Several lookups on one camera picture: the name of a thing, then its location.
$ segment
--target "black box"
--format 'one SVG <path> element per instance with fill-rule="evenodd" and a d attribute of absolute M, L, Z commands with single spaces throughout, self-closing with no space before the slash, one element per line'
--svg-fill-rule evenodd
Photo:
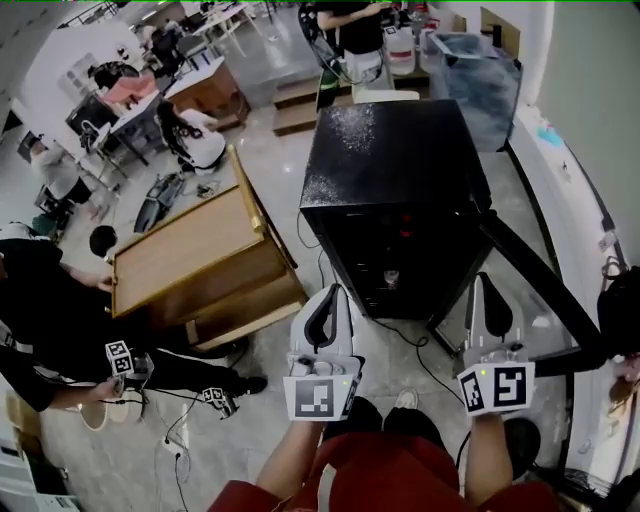
<path fill-rule="evenodd" d="M 321 111 L 300 209 L 367 316 L 445 314 L 489 251 L 490 206 L 454 100 Z"/>

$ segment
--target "black hair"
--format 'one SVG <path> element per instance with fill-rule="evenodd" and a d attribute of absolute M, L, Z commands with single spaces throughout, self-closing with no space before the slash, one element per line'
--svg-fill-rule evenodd
<path fill-rule="evenodd" d="M 89 247 L 93 254 L 104 258 L 117 241 L 118 237 L 111 226 L 98 226 L 89 237 Z"/>
<path fill-rule="evenodd" d="M 187 153 L 182 139 L 183 137 L 200 139 L 202 137 L 202 131 L 194 128 L 180 116 L 176 115 L 173 111 L 173 104 L 166 100 L 160 102 L 156 113 L 158 114 L 160 131 L 171 152 L 191 160 L 191 155 Z"/>

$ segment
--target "white device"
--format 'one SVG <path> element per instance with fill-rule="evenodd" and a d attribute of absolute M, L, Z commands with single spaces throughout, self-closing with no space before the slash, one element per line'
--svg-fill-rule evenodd
<path fill-rule="evenodd" d="M 332 284 L 316 293 L 291 324 L 289 376 L 284 391 L 289 419 L 339 421 L 349 416 L 364 358 L 353 355 L 347 294 Z"/>
<path fill-rule="evenodd" d="M 468 331 L 458 383 L 469 416 L 531 407 L 535 363 L 522 345 L 524 320 L 514 315 L 487 274 L 480 272 L 467 305 Z"/>

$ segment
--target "black shirt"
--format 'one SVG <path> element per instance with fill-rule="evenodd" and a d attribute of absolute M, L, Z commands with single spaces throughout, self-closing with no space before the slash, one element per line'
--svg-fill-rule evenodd
<path fill-rule="evenodd" d="M 43 410 L 55 387 L 34 364 L 65 377 L 102 382 L 111 375 L 104 344 L 117 333 L 105 312 L 109 294 L 88 288 L 60 266 L 62 251 L 48 241 L 0 240 L 7 277 L 0 279 L 0 320 L 33 356 L 0 347 L 0 372 L 34 409 Z"/>
<path fill-rule="evenodd" d="M 347 16 L 361 11 L 371 2 L 317 2 L 318 11 L 331 11 L 334 16 Z M 340 47 L 354 54 L 376 52 L 382 48 L 380 14 L 359 19 L 340 27 Z"/>

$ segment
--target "red shirt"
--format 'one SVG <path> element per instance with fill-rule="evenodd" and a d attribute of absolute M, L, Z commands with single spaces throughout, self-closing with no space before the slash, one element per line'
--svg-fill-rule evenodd
<path fill-rule="evenodd" d="M 337 470 L 331 512 L 559 510 L 541 482 L 514 485 L 476 508 L 460 496 L 458 472 L 445 451 L 419 437 L 382 432 L 345 434 L 322 444 L 307 483 L 284 510 L 317 510 L 318 483 L 327 464 Z M 231 481 L 209 512 L 272 512 L 279 502 L 254 485 Z"/>

